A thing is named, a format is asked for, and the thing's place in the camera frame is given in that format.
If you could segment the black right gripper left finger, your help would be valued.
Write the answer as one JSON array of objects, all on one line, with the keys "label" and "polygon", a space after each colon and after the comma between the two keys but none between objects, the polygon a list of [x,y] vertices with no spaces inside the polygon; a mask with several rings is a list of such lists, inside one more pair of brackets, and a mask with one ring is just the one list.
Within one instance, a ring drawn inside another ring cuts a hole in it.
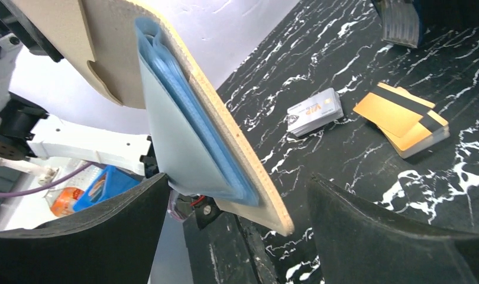
[{"label": "black right gripper left finger", "polygon": [[147,283],[169,195],[159,173],[32,230],[0,231],[0,283]]}]

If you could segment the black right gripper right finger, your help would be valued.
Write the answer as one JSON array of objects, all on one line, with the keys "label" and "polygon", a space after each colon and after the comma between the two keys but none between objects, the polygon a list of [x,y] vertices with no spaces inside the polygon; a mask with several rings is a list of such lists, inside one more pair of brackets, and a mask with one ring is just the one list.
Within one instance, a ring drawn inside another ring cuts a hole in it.
[{"label": "black right gripper right finger", "polygon": [[306,196],[326,283],[479,283],[479,234],[407,218],[317,176]]}]

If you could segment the tan card holder with sleeves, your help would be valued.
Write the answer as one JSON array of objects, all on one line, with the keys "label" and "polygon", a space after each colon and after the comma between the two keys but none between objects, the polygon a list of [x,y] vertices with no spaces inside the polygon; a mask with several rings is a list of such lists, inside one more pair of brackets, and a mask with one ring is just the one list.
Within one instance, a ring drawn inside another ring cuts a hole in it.
[{"label": "tan card holder with sleeves", "polygon": [[293,221],[264,166],[182,39],[144,1],[15,1],[101,95],[145,108],[160,171],[281,235]]}]

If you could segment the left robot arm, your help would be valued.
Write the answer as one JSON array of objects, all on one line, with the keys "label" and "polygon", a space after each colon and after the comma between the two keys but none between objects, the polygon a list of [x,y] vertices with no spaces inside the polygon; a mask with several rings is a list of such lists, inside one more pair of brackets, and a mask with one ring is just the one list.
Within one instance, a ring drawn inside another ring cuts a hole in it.
[{"label": "left robot arm", "polygon": [[102,130],[61,120],[9,91],[23,47],[12,33],[0,35],[0,158],[66,157],[112,165],[149,177],[157,171],[148,135]]}]

